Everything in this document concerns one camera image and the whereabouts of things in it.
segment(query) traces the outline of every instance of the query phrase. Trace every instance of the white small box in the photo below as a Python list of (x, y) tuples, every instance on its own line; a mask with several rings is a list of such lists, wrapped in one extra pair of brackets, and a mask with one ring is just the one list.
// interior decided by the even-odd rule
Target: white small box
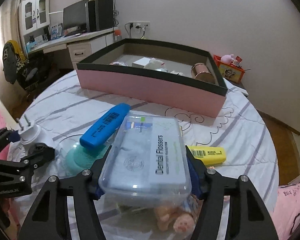
[(137, 61), (135, 61), (134, 63), (132, 63), (133, 67), (138, 67), (138, 68), (144, 68), (145, 65), (147, 65), (149, 63), (151, 59), (148, 57), (143, 57)]

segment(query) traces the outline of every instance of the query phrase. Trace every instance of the desk drawer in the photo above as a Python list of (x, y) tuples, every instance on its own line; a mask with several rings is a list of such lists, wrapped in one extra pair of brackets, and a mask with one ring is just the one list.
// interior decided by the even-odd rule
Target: desk drawer
[(69, 44), (68, 48), (72, 62), (79, 62), (92, 54), (89, 42)]

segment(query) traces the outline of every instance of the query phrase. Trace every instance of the curtain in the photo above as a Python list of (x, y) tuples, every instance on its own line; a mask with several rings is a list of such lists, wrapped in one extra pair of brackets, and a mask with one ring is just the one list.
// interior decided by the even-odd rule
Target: curtain
[(5, 0), (0, 6), (0, 99), (7, 109), (12, 109), (21, 103), (26, 92), (16, 82), (10, 84), (5, 80), (2, 63), (2, 50), (9, 40), (20, 43), (18, 26), (18, 5), (21, 0)]

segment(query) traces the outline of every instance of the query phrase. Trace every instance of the plastic container lid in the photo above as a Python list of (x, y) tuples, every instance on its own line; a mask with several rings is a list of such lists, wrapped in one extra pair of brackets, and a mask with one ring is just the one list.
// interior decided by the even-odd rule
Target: plastic container lid
[(103, 166), (99, 186), (125, 205), (180, 205), (191, 193), (191, 180), (178, 120), (126, 116)]

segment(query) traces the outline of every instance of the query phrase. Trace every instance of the open box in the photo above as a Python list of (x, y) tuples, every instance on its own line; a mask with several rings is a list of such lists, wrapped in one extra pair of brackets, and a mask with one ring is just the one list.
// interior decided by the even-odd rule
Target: open box
[[(169, 71), (185, 76), (132, 67), (142, 57), (165, 62)], [(119, 61), (128, 66), (110, 65)], [(204, 63), (215, 84), (195, 80), (191, 67)], [(152, 40), (124, 39), (105, 47), (77, 64), (82, 88), (137, 98), (197, 114), (217, 117), (221, 110), (226, 84), (211, 54), (189, 46)]]

